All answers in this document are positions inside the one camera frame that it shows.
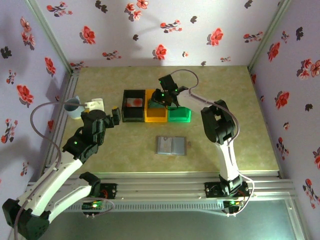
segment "wire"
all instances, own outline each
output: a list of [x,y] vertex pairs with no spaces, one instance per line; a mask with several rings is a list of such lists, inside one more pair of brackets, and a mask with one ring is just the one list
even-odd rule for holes
[[[77,103],[71,103],[71,102],[46,102],[43,104],[40,104],[39,106],[37,106],[30,114],[30,123],[31,123],[31,127],[33,128],[33,130],[35,131],[36,134],[38,134],[41,138],[48,140],[51,144],[53,144],[53,146],[57,149],[57,162],[55,165],[55,168],[57,171],[58,167],[60,165],[61,162],[61,150],[60,147],[50,138],[48,138],[47,136],[44,136],[41,132],[38,131],[38,129],[36,128],[35,124],[34,124],[34,114],[35,112],[46,105],[56,105],[56,104],[60,104],[60,105],[70,105],[70,106],[83,106],[86,107],[86,104],[77,104]],[[39,188],[52,176],[52,174],[54,174],[55,172],[52,171],[48,174],[48,176],[42,181],[40,182],[40,184],[38,186],[36,186],[33,191],[30,193],[30,195],[26,198],[25,202],[22,204],[21,208],[19,209],[15,220],[14,220],[14,225],[13,225],[13,233],[14,233],[14,240],[18,240],[18,223],[19,223],[19,219],[21,217],[22,211],[25,209],[25,207],[27,206],[27,204],[31,201],[32,197],[36,194],[36,192],[39,190]]]
[[239,211],[237,211],[237,212],[235,212],[235,213],[232,214],[232,215],[234,215],[234,216],[236,216],[237,214],[241,213],[241,212],[245,209],[245,207],[248,205],[248,202],[249,202],[250,198],[252,197],[252,195],[253,195],[253,193],[254,193],[254,191],[255,191],[255,182],[254,182],[251,178],[249,178],[249,177],[243,175],[242,173],[240,173],[239,171],[238,171],[238,173],[239,173],[239,175],[240,175],[241,177],[247,179],[248,181],[250,181],[250,182],[252,183],[252,190],[251,190],[251,192],[250,192],[250,195],[249,195],[247,201],[244,203],[243,207],[242,207]]
[[242,203],[244,200],[246,200],[246,196],[243,191],[238,190],[238,193],[240,193],[243,197],[243,199],[240,201],[240,203]]
[[[196,85],[194,85],[193,87],[189,88],[189,95],[190,95],[190,96],[194,97],[195,99],[198,99],[199,101],[201,101],[201,102],[203,102],[203,103],[205,103],[205,104],[211,104],[211,105],[213,105],[213,106],[215,106],[215,107],[217,107],[217,108],[225,111],[227,114],[229,114],[229,115],[233,118],[233,120],[234,120],[234,122],[235,122],[235,125],[236,125],[236,133],[235,133],[235,135],[234,135],[230,140],[227,141],[227,143],[228,143],[229,157],[230,157],[230,160],[231,160],[232,157],[231,157],[230,143],[232,143],[232,142],[239,136],[239,133],[240,133],[240,124],[239,124],[238,119],[236,118],[235,115],[233,115],[233,114],[232,114],[228,109],[226,109],[225,107],[220,106],[220,105],[218,105],[218,104],[216,104],[216,103],[214,103],[214,102],[206,101],[206,100],[202,99],[201,97],[198,97],[198,96],[196,96],[196,95],[194,95],[194,94],[192,93],[191,90],[194,89],[194,88],[196,88],[196,87],[199,85],[199,77],[197,76],[197,74],[196,74],[195,72],[193,72],[193,71],[191,71],[191,70],[189,70],[189,69],[178,69],[178,70],[173,71],[171,74],[174,74],[174,73],[176,73],[176,72],[178,72],[178,71],[186,71],[186,72],[192,73],[192,74],[195,76],[195,78],[196,78]],[[253,195],[253,193],[254,193],[254,191],[255,191],[255,182],[254,182],[251,178],[249,178],[249,177],[243,175],[242,173],[240,173],[238,169],[237,169],[237,172],[239,173],[239,175],[240,175],[241,177],[247,179],[248,181],[250,181],[250,182],[252,183],[252,190],[251,190],[251,193],[250,193],[247,201],[246,201],[245,204],[243,205],[243,207],[242,207],[239,211],[233,213],[233,214],[232,214],[233,216],[236,216],[237,214],[241,213],[241,212],[243,211],[243,209],[245,209],[245,207],[247,206],[250,198],[252,197],[252,195]]]
[[223,216],[223,217],[230,215],[230,214],[227,213],[227,212],[223,212],[223,213],[222,213],[222,212],[214,211],[214,210],[199,209],[198,211],[199,211],[199,212],[206,213],[206,214],[220,215],[220,216]]
[[92,218],[94,218],[94,217],[96,217],[96,216],[101,216],[101,215],[104,215],[104,214],[106,214],[106,213],[109,213],[110,211],[112,211],[113,209],[115,209],[116,208],[116,206],[115,206],[115,203],[113,202],[113,201],[111,201],[111,200],[109,200],[109,199],[107,199],[107,198],[103,198],[103,197],[85,197],[85,198],[82,198],[82,201],[85,203],[85,201],[90,201],[90,202],[92,202],[92,200],[102,200],[102,201],[104,201],[104,202],[107,202],[107,203],[111,203],[112,204],[112,208],[110,208],[110,209],[108,209],[108,210],[106,210],[106,211],[103,211],[103,212],[100,212],[100,213],[97,213],[97,214],[94,214],[94,213],[92,213]]

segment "white cup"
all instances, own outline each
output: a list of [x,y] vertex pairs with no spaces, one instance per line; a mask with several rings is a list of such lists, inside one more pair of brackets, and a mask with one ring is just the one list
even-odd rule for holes
[[[78,96],[70,98],[66,101],[67,103],[72,104],[81,104]],[[64,110],[72,119],[81,119],[81,113],[85,110],[83,106],[74,106],[74,105],[64,105]]]

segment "purple wall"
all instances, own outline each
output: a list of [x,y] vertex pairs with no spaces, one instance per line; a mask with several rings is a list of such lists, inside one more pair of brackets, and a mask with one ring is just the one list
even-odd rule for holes
[[[31,128],[30,114],[42,103],[56,102],[55,97],[61,95],[60,89],[68,75],[24,1],[0,2],[0,33],[2,206],[6,199],[21,195],[31,178],[39,177],[48,143]],[[35,126],[47,136],[50,135],[48,121],[54,119],[55,112],[53,106],[48,106],[34,115]],[[0,214],[0,239],[8,239],[10,230]]]
[[248,65],[279,1],[34,2],[75,68]]
[[293,0],[251,71],[285,177],[320,237],[320,5]]

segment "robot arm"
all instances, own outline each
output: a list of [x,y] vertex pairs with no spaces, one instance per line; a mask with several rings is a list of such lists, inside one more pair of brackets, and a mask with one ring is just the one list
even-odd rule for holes
[[212,103],[191,93],[185,86],[178,87],[171,75],[160,78],[159,83],[163,91],[156,89],[151,98],[154,102],[165,107],[175,104],[201,113],[204,132],[217,149],[221,190],[225,196],[234,195],[242,185],[242,177],[238,172],[233,141],[230,141],[234,136],[235,123],[226,111],[219,108],[228,110],[227,104],[223,100]]
[[100,180],[89,172],[81,174],[68,189],[58,193],[57,191],[91,155],[98,152],[98,147],[104,142],[106,129],[120,123],[118,108],[112,110],[112,115],[113,117],[106,115],[102,110],[83,112],[83,127],[80,127],[63,146],[59,166],[56,160],[32,189],[17,200],[8,199],[3,204],[6,222],[13,228],[18,212],[21,211],[17,227],[23,237],[37,240],[55,217],[66,208],[84,197],[99,196]]

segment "green box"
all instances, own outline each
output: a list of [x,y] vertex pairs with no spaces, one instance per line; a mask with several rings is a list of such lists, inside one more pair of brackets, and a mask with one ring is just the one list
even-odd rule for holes
[[168,122],[170,123],[190,123],[191,110],[184,106],[168,107]]

